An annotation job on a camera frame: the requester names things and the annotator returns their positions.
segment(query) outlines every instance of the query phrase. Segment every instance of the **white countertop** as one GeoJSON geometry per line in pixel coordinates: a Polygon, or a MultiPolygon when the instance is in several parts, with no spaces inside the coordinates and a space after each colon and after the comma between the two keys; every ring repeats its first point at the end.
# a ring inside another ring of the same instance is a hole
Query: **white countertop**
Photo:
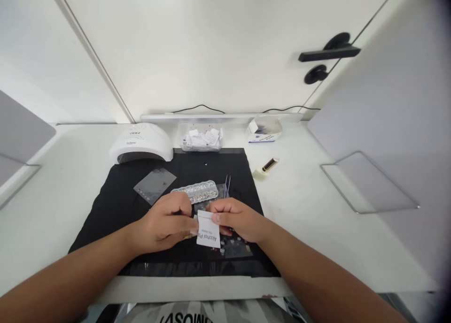
{"type": "MultiPolygon", "coordinates": [[[[42,169],[0,211],[0,295],[67,254],[111,168],[109,148],[130,125],[59,125],[29,163],[42,169]]],[[[179,147],[177,126],[161,126],[179,147]]],[[[431,291],[437,284],[377,215],[352,212],[319,165],[331,158],[305,123],[274,143],[249,144],[225,125],[224,147],[244,147],[250,169],[280,163],[255,181],[264,215],[376,292],[431,291]]],[[[116,277],[102,303],[259,298],[290,294],[279,278],[116,277]]]]}

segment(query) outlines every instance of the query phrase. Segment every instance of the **black cloth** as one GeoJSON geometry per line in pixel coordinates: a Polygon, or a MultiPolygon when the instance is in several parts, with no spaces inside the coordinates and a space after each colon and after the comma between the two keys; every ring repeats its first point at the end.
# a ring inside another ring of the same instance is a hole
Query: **black cloth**
{"type": "MultiPolygon", "coordinates": [[[[177,177],[163,195],[174,188],[207,180],[222,184],[226,175],[229,175],[229,195],[263,214],[243,148],[223,148],[218,153],[174,151],[174,158],[170,162],[142,159],[114,165],[69,253],[142,218],[150,205],[133,187],[157,167],[164,167],[177,177]]],[[[226,259],[219,249],[214,251],[210,247],[196,244],[195,238],[187,239],[171,249],[135,258],[119,274],[157,277],[279,277],[279,272],[258,245],[248,245],[253,256],[226,259]]]]}

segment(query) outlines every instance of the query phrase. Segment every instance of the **black door handle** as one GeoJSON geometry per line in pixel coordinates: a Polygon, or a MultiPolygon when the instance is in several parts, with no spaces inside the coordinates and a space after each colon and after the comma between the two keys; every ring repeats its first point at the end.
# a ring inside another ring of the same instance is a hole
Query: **black door handle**
{"type": "Polygon", "coordinates": [[[306,74],[306,76],[304,78],[304,82],[308,85],[311,85],[317,81],[323,81],[329,75],[329,73],[327,73],[326,70],[327,70],[327,67],[324,65],[318,65],[318,66],[313,67],[306,74]]]}
{"type": "Polygon", "coordinates": [[[335,37],[324,46],[321,51],[302,52],[299,56],[300,62],[340,59],[355,57],[360,53],[360,48],[354,47],[349,43],[351,35],[343,32],[335,37]]]}

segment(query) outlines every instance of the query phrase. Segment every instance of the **fingernail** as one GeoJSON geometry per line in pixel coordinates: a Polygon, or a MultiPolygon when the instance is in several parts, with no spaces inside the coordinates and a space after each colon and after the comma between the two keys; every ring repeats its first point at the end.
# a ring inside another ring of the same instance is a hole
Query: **fingernail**
{"type": "Polygon", "coordinates": [[[216,224],[219,224],[219,215],[220,214],[216,213],[216,214],[213,214],[213,216],[211,217],[211,220],[216,224]]]}

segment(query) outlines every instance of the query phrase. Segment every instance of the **small bottle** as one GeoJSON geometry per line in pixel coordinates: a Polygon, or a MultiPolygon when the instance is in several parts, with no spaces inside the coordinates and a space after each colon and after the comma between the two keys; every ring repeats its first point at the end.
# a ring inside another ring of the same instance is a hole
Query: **small bottle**
{"type": "Polygon", "coordinates": [[[262,168],[257,168],[252,173],[252,177],[258,181],[264,181],[266,177],[269,175],[269,170],[276,165],[280,160],[279,158],[272,158],[269,160],[267,164],[265,164],[262,168]]]}

